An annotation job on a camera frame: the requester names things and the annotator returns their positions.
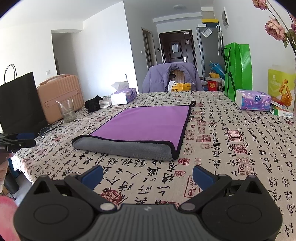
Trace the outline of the red gift box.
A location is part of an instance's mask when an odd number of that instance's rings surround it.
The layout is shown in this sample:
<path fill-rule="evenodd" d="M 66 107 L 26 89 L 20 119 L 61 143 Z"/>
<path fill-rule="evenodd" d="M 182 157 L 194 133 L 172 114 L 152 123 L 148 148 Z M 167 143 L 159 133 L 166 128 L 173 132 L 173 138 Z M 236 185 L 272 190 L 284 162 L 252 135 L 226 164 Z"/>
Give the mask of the red gift box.
<path fill-rule="evenodd" d="M 208 90 L 209 91 L 218 91 L 219 90 L 219 83 L 217 81 L 208 80 Z"/>

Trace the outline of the yellow cardboard parcel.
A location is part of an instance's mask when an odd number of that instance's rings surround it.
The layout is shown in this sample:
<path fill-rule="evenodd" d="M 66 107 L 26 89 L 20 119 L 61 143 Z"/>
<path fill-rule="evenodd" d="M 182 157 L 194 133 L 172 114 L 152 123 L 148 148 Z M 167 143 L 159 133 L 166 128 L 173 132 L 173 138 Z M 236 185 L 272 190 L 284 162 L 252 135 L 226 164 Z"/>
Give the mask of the yellow cardboard parcel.
<path fill-rule="evenodd" d="M 176 91 L 191 91 L 191 84 L 190 83 L 172 83 L 168 85 L 169 92 L 176 92 Z"/>

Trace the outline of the black paper shopping bag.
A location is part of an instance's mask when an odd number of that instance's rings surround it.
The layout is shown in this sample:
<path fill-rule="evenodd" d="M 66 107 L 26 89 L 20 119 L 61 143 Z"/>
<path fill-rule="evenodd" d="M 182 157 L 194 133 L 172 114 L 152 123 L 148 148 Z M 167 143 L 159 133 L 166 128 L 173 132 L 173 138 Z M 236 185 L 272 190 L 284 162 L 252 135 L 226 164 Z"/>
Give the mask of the black paper shopping bag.
<path fill-rule="evenodd" d="M 48 126 L 32 72 L 1 85 L 1 128 L 5 134 L 39 135 Z"/>

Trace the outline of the clear drinking glass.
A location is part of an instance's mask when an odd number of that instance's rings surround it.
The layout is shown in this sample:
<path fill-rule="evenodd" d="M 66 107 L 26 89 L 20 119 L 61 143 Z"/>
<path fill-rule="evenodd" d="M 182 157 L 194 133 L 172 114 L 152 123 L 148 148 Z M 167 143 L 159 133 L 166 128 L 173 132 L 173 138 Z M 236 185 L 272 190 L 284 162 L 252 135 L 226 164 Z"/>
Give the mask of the clear drinking glass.
<path fill-rule="evenodd" d="M 70 123 L 76 119 L 73 99 L 66 99 L 63 102 L 55 101 L 65 123 Z"/>

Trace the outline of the black-framed eyeglasses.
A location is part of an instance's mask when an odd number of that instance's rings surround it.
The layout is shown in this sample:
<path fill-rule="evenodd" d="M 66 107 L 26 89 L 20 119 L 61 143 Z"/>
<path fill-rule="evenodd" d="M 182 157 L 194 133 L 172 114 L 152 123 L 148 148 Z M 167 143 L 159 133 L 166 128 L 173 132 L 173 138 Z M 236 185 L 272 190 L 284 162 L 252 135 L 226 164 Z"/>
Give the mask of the black-framed eyeglasses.
<path fill-rule="evenodd" d="M 42 129 L 39 131 L 39 136 L 43 137 L 43 136 L 45 136 L 46 134 L 48 134 L 49 132 L 51 132 L 51 131 L 53 131 L 53 130 L 55 130 L 56 128 L 59 128 L 59 127 L 61 127 L 61 126 L 63 126 L 62 121 L 60 121 L 60 120 L 59 120 L 59 121 L 56 121 L 56 122 L 54 122 L 54 123 L 52 123 L 52 124 L 50 124 L 50 125 L 48 125 L 48 126 L 42 128 Z"/>

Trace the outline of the blue plastic bag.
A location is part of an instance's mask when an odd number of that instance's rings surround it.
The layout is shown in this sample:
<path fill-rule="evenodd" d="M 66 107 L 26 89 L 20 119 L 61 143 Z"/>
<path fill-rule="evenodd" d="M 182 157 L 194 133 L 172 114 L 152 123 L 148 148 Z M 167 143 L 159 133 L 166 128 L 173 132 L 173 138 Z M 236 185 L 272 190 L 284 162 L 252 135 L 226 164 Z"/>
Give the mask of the blue plastic bag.
<path fill-rule="evenodd" d="M 211 70 L 210 72 L 211 73 L 216 73 L 216 74 L 219 74 L 220 76 L 224 76 L 225 73 L 224 73 L 224 70 L 222 69 L 222 67 L 220 66 L 219 63 L 213 63 L 212 61 L 210 61 L 210 64 L 211 66 Z"/>

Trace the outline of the pink hard-shell suitcase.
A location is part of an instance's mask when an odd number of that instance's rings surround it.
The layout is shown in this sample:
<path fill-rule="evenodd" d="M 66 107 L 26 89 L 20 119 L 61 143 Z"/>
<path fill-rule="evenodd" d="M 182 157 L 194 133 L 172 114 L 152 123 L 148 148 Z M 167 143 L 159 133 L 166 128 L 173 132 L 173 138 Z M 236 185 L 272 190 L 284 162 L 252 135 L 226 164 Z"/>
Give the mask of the pink hard-shell suitcase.
<path fill-rule="evenodd" d="M 72 99 L 74 110 L 77 111 L 84 106 L 84 99 L 76 75 L 61 74 L 40 83 L 37 93 L 48 124 L 62 119 L 58 103 L 65 103 Z"/>

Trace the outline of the purple and grey towel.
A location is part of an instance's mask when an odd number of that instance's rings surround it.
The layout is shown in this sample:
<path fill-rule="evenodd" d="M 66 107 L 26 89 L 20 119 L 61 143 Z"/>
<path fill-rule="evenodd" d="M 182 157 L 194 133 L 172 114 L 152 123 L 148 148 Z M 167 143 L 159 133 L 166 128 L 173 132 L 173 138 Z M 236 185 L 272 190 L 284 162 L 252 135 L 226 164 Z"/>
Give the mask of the purple and grey towel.
<path fill-rule="evenodd" d="M 179 158 L 189 122 L 187 105 L 127 108 L 88 135 L 72 140 L 75 149 L 123 157 L 173 161 Z"/>

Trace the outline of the open purple tissue box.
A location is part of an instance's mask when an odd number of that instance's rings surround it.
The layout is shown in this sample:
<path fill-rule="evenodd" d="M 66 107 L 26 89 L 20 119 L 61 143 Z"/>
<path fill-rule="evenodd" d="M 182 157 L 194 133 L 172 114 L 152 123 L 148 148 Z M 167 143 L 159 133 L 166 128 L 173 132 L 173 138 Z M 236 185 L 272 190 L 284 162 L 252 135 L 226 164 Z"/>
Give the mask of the open purple tissue box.
<path fill-rule="evenodd" d="M 130 88 L 127 81 L 115 82 L 112 87 L 116 90 L 110 96 L 112 105 L 128 104 L 137 97 L 137 89 Z"/>

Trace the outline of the purple puffer jacket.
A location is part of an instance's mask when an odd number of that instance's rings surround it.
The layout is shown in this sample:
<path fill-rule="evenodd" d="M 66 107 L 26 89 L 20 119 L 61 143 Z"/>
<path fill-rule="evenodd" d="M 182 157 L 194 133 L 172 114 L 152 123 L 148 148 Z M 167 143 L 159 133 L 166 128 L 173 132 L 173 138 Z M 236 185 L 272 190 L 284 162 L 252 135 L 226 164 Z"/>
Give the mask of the purple puffer jacket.
<path fill-rule="evenodd" d="M 142 84 L 142 92 L 167 92 L 169 75 L 178 70 L 184 74 L 185 83 L 191 84 L 192 91 L 202 91 L 202 83 L 196 67 L 192 63 L 175 62 L 151 66 Z"/>

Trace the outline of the purple tissue pack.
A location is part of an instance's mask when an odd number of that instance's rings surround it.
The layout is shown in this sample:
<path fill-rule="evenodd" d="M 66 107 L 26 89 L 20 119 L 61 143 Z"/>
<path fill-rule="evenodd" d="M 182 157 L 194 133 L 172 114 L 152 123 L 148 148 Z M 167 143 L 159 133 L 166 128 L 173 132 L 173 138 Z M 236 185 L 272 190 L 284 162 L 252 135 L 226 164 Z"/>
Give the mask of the purple tissue pack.
<path fill-rule="evenodd" d="M 271 96 L 261 91 L 238 89 L 235 103 L 241 110 L 270 111 Z"/>

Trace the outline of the yellow-green gift box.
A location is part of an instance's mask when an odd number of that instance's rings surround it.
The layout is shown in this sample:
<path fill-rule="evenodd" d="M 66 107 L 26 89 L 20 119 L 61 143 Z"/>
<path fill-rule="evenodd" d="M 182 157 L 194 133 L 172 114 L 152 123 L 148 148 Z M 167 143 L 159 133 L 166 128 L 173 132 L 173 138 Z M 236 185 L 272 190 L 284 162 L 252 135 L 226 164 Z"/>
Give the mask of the yellow-green gift box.
<path fill-rule="evenodd" d="M 280 65 L 272 65 L 268 69 L 268 90 L 271 97 L 281 101 L 293 111 L 295 103 L 295 69 Z"/>

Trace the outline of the green and white flat box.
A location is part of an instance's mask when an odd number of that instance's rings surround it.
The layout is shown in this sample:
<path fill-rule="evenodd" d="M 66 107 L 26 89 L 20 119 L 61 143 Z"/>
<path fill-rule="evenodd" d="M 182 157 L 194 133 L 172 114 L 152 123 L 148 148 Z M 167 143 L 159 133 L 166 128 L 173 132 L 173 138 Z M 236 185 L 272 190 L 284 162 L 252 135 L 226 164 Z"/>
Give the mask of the green and white flat box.
<path fill-rule="evenodd" d="M 284 105 L 280 105 L 279 103 L 271 100 L 270 101 L 270 112 L 274 116 L 280 116 L 284 118 L 293 118 L 293 112 L 289 110 Z"/>

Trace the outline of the black cloth bundle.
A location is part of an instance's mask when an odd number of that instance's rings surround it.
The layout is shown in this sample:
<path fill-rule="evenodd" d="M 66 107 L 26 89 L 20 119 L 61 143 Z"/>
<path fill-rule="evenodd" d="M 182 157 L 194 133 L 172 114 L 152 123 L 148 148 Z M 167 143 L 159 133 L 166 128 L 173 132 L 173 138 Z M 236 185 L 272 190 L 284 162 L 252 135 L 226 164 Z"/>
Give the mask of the black cloth bundle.
<path fill-rule="evenodd" d="M 85 108 L 87 109 L 88 113 L 93 113 L 95 111 L 100 110 L 100 101 L 103 100 L 102 97 L 96 96 L 93 99 L 87 100 L 84 104 Z"/>

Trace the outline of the wooden chair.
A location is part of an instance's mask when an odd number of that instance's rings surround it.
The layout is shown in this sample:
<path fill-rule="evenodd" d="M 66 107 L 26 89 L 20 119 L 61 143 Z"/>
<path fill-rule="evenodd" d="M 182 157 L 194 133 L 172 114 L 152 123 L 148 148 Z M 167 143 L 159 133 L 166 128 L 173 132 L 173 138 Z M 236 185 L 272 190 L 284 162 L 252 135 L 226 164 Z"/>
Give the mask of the wooden chair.
<path fill-rule="evenodd" d="M 184 73 L 178 69 L 171 71 L 168 85 L 172 83 L 185 83 Z"/>

